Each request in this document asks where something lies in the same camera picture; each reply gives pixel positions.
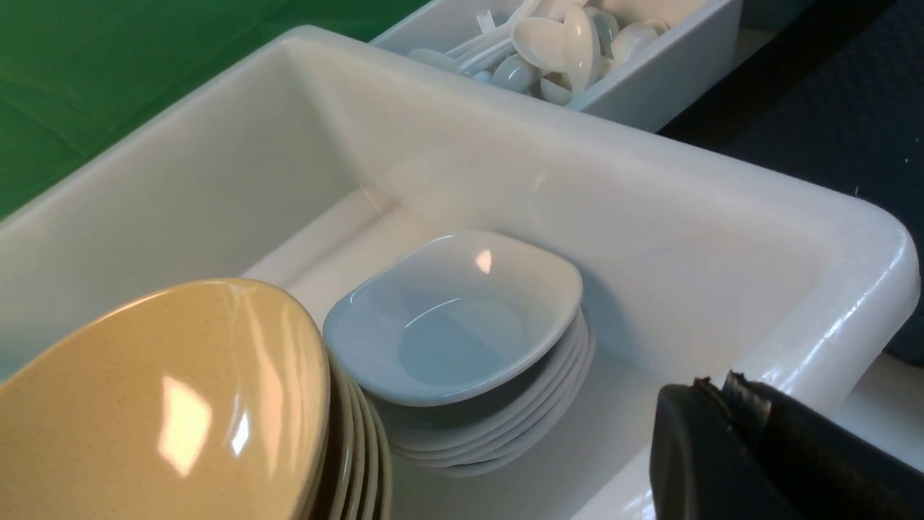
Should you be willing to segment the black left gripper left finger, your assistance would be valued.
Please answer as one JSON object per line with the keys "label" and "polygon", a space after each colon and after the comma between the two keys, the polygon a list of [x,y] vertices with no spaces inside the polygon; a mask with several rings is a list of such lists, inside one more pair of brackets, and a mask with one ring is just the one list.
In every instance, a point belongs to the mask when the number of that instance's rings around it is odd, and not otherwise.
{"label": "black left gripper left finger", "polygon": [[705,385],[665,385],[657,398],[649,478],[658,519],[793,519]]}

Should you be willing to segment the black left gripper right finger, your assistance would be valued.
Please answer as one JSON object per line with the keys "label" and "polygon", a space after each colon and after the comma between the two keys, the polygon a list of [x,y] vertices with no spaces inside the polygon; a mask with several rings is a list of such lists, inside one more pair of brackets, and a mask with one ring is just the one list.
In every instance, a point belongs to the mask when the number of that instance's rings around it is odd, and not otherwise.
{"label": "black left gripper right finger", "polygon": [[736,432],[804,519],[920,519],[922,472],[767,383],[730,372]]}

